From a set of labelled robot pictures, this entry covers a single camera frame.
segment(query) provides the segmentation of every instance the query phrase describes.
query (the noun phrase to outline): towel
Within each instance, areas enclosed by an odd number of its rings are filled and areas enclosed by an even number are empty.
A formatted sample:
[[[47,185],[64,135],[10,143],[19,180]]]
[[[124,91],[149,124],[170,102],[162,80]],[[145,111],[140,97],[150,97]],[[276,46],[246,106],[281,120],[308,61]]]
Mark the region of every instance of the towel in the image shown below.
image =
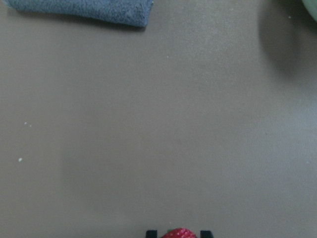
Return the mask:
[[[153,0],[3,0],[18,11],[79,15],[145,27]]]

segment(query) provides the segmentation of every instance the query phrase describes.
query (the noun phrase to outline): red berry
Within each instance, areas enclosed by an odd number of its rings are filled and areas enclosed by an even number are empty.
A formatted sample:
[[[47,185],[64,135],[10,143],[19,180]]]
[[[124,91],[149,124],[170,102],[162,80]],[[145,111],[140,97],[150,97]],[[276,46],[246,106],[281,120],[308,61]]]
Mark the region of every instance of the red berry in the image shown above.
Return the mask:
[[[162,238],[197,238],[196,235],[188,229],[177,228],[165,235]]]

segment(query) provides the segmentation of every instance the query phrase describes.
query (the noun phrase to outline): light green object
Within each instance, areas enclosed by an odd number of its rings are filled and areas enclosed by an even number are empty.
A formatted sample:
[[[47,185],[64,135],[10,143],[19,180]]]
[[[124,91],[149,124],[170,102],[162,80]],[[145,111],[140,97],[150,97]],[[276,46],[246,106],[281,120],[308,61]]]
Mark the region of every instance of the light green object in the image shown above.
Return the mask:
[[[312,15],[312,17],[317,21],[317,0],[302,0],[305,7]]]

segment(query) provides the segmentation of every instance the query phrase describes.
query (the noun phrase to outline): blue fabric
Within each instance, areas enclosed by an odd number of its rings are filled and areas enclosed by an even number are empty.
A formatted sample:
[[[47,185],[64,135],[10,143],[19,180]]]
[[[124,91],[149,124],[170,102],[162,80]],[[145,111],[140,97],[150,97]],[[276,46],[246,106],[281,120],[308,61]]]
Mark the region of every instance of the blue fabric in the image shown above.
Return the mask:
[[[72,14],[144,27],[153,0],[3,0],[19,11]]]

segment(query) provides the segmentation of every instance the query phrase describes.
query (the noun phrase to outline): table surface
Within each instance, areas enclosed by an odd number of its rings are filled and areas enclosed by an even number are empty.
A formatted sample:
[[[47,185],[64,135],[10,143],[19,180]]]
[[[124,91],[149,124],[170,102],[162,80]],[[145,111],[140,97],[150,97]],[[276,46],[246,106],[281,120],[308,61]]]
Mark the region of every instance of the table surface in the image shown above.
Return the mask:
[[[157,0],[140,30],[0,4],[0,237],[317,237],[317,23]]]

